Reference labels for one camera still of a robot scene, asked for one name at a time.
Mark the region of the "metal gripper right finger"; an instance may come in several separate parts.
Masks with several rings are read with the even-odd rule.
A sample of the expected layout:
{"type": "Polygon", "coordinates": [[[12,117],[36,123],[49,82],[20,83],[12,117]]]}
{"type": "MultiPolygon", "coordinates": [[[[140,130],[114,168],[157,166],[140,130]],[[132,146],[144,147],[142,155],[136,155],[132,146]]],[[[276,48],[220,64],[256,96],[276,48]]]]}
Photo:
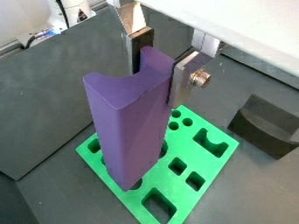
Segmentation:
{"type": "Polygon", "coordinates": [[[193,87],[205,88],[211,75],[204,71],[206,64],[220,54],[223,43],[209,34],[193,30],[190,47],[177,57],[172,65],[172,84],[168,105],[176,109],[190,95],[193,87]]]}

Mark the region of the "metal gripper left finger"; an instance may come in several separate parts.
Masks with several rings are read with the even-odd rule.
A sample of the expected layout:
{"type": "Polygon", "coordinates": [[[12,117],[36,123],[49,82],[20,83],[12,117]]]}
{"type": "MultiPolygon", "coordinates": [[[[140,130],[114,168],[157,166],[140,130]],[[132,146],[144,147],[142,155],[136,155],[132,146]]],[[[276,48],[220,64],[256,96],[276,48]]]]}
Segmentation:
{"type": "Polygon", "coordinates": [[[134,74],[140,68],[140,49],[153,45],[154,30],[145,24],[141,4],[136,1],[120,1],[116,14],[125,31],[125,49],[129,72],[134,74]]]}

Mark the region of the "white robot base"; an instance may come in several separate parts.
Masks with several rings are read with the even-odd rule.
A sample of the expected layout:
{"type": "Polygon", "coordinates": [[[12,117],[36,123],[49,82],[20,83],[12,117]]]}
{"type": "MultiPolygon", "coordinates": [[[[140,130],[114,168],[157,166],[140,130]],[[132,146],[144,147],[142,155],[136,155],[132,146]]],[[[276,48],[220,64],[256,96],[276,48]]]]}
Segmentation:
{"type": "Polygon", "coordinates": [[[28,49],[96,15],[86,0],[46,0],[46,2],[50,8],[46,23],[17,37],[22,49],[28,49]]]}

